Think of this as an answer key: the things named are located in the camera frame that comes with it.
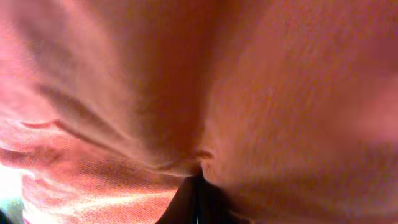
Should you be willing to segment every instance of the pink fabric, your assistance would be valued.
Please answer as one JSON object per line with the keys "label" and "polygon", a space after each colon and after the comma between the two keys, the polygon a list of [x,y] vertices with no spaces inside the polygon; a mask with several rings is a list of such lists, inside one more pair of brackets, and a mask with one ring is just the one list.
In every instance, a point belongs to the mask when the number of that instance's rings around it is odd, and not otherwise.
{"label": "pink fabric", "polygon": [[397,1],[4,2],[30,222],[153,222],[200,170],[253,220],[396,218]]}
{"label": "pink fabric", "polygon": [[57,113],[24,78],[31,71],[15,40],[0,41],[0,164],[21,169],[25,222],[157,221],[181,179],[101,154],[60,130]]}

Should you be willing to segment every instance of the cloth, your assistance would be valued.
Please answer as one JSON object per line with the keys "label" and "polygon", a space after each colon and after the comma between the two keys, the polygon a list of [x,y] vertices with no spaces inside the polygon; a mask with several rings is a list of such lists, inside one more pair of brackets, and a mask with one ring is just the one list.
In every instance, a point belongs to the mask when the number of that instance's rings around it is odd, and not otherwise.
{"label": "cloth", "polygon": [[15,36],[0,28],[0,163],[20,169],[26,223],[155,223],[182,179],[142,169],[57,127],[30,88]]}
{"label": "cloth", "polygon": [[156,224],[250,223],[230,214],[220,195],[220,190],[209,184],[202,174],[187,177]]}
{"label": "cloth", "polygon": [[[4,121],[19,140],[3,134],[1,162],[76,199],[61,200],[74,208],[63,216],[26,196],[31,214],[91,222],[100,216],[80,205],[113,187],[85,180],[121,185],[124,174],[99,170],[122,166],[151,186],[203,171],[228,210],[251,220],[396,218],[397,1],[3,2],[24,79],[57,115]],[[178,185],[160,182],[160,192]]]}

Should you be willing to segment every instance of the textured fabric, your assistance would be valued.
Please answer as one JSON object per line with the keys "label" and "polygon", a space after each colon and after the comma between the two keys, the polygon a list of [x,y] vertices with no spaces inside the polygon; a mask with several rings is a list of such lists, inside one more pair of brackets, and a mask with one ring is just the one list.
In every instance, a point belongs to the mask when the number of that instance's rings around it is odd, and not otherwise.
{"label": "textured fabric", "polygon": [[32,71],[23,71],[15,36],[2,25],[0,163],[22,172],[25,222],[155,223],[181,179],[97,153],[59,130],[57,113],[23,79]]}
{"label": "textured fabric", "polygon": [[[112,182],[113,168],[92,168],[107,166],[135,169],[133,180],[150,186],[158,175],[203,170],[232,213],[259,222],[397,216],[397,1],[1,2],[24,65],[12,77],[27,71],[32,96],[57,111],[4,121],[2,130],[19,134],[3,134],[2,163],[41,173],[25,185],[72,189],[67,218],[91,222],[98,208],[76,210],[95,205],[93,195],[120,197],[89,184],[97,174]],[[175,190],[164,181],[161,192]],[[140,184],[127,182],[129,195],[152,194]],[[38,208],[26,203],[33,220],[67,216],[68,205],[25,197]]]}

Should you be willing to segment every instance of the black object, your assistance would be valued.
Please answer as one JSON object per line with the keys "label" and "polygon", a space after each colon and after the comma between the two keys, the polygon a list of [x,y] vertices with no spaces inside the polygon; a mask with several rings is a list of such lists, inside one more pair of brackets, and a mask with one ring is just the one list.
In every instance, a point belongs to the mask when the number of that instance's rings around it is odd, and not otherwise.
{"label": "black object", "polygon": [[10,219],[8,219],[6,214],[4,214],[1,210],[0,210],[0,224],[12,224]]}
{"label": "black object", "polygon": [[219,189],[203,175],[188,177],[156,224],[238,224],[226,210]]}

